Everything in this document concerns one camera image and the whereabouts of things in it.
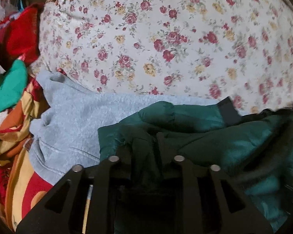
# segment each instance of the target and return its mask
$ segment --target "round metal rivet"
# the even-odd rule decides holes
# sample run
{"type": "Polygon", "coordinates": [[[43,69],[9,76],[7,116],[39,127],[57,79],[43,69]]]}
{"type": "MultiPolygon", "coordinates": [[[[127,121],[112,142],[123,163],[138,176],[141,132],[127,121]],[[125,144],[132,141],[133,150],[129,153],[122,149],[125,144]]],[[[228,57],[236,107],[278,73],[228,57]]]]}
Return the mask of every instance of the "round metal rivet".
{"type": "Polygon", "coordinates": [[[80,172],[82,170],[82,166],[80,164],[74,165],[72,167],[72,170],[76,173],[80,172]]]}
{"type": "Polygon", "coordinates": [[[220,171],[220,166],[216,165],[216,164],[213,164],[213,165],[211,165],[211,170],[214,171],[214,172],[219,172],[220,171]]]}
{"type": "Polygon", "coordinates": [[[108,158],[108,160],[110,160],[111,162],[117,162],[119,160],[119,157],[118,156],[110,156],[108,158]]]}
{"type": "Polygon", "coordinates": [[[174,157],[174,160],[175,160],[176,162],[182,162],[182,161],[185,160],[185,158],[184,158],[183,156],[178,155],[178,156],[175,156],[175,157],[174,157]]]}

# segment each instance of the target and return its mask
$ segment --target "green cloth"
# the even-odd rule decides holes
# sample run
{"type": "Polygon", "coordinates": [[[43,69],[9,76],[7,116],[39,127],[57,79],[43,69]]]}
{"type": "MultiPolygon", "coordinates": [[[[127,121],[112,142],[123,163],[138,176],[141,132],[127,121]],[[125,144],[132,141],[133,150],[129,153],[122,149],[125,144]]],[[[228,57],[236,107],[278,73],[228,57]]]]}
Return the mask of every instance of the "green cloth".
{"type": "Polygon", "coordinates": [[[0,75],[0,112],[16,105],[27,85],[25,63],[15,60],[11,68],[0,75]]]}
{"type": "Polygon", "coordinates": [[[274,231],[287,219],[280,187],[282,180],[293,178],[293,110],[264,110],[228,125],[219,105],[157,102],[117,124],[99,128],[98,135],[101,161],[115,155],[120,145],[130,146],[131,178],[137,187],[152,190],[159,186],[164,144],[196,165],[221,166],[274,231]],[[160,144],[159,133],[163,135],[160,144]]]}

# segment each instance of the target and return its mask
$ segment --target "white floral fabric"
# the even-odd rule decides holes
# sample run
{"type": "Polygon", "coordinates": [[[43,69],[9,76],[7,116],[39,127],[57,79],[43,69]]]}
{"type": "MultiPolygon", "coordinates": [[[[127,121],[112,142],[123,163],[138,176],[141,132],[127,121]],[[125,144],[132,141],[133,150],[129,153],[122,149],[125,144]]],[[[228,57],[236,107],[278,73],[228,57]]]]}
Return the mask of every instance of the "white floral fabric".
{"type": "Polygon", "coordinates": [[[282,0],[59,0],[41,15],[31,69],[99,93],[293,105],[293,12],[282,0]]]}

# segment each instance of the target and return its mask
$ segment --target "metal bolt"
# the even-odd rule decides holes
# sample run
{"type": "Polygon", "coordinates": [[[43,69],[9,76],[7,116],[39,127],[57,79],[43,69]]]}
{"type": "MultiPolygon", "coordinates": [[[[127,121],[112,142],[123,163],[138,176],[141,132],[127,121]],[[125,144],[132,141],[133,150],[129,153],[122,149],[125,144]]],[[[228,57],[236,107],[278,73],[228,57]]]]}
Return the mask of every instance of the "metal bolt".
{"type": "Polygon", "coordinates": [[[177,155],[177,156],[174,157],[174,160],[176,162],[182,162],[182,161],[185,160],[185,158],[183,156],[177,155]]]}
{"type": "Polygon", "coordinates": [[[77,164],[77,165],[74,165],[73,167],[72,167],[72,170],[73,170],[73,172],[76,172],[76,173],[78,173],[78,172],[80,172],[81,170],[82,170],[82,166],[80,165],[80,164],[77,164]]]}
{"type": "Polygon", "coordinates": [[[108,160],[110,160],[111,162],[117,162],[119,160],[119,157],[118,156],[110,156],[108,158],[108,160]]]}
{"type": "Polygon", "coordinates": [[[211,170],[214,171],[214,172],[219,172],[220,171],[220,166],[216,165],[216,164],[213,164],[213,165],[211,165],[211,170]]]}

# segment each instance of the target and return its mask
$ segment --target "gray fleece garment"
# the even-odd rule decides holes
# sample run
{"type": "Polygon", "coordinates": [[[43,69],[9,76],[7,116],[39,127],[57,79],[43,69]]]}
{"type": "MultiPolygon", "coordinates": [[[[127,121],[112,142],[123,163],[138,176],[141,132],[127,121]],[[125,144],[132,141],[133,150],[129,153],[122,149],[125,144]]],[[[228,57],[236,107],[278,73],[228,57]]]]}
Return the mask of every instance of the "gray fleece garment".
{"type": "Polygon", "coordinates": [[[158,101],[174,105],[214,105],[217,100],[186,96],[98,94],[59,72],[37,76],[50,108],[30,124],[34,142],[30,162],[54,185],[75,164],[99,164],[98,128],[115,124],[158,101]]]}

